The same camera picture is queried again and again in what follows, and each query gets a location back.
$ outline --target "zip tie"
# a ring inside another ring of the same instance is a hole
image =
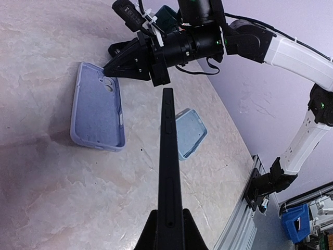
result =
[[[146,17],[151,13],[151,9],[147,9],[145,13],[142,15],[142,17]]]
[[[155,22],[157,20],[157,16],[153,16],[151,18],[151,21],[149,22],[149,24],[152,24],[153,22]]]
[[[286,210],[286,212],[288,212],[288,209],[287,209],[287,205],[286,205],[286,202],[285,202],[285,210]]]

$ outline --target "phone case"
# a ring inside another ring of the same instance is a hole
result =
[[[125,146],[118,79],[87,62],[79,66],[70,135],[81,146],[113,152]]]

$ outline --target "blue box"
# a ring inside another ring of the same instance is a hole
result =
[[[302,241],[310,234],[310,216],[307,204],[288,209],[282,214],[282,227],[289,239],[294,243]]]

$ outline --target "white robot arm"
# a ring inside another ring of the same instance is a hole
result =
[[[310,49],[281,35],[272,38],[264,61],[294,72],[333,92],[333,63]],[[290,146],[281,155],[280,165],[285,174],[297,174],[304,161],[330,130],[326,124],[315,122],[315,115],[308,110],[301,128]]]
[[[258,197],[280,192],[295,180],[310,153],[333,127],[333,62],[296,39],[281,35],[284,33],[274,27],[269,28],[268,24],[226,16],[239,18],[230,24],[238,35],[224,35],[228,55],[278,66],[315,83],[303,124],[287,150],[274,161],[269,173],[253,174],[246,200],[255,210]]]

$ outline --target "marble table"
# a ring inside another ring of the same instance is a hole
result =
[[[74,145],[78,65],[104,65],[134,37],[112,1],[3,0],[0,7],[0,249],[131,250],[157,208],[163,87],[120,79],[126,147]],[[197,62],[188,70],[201,70]],[[209,134],[180,163],[183,206],[209,249],[222,233],[252,160],[205,76],[170,69],[176,113],[194,108]]]

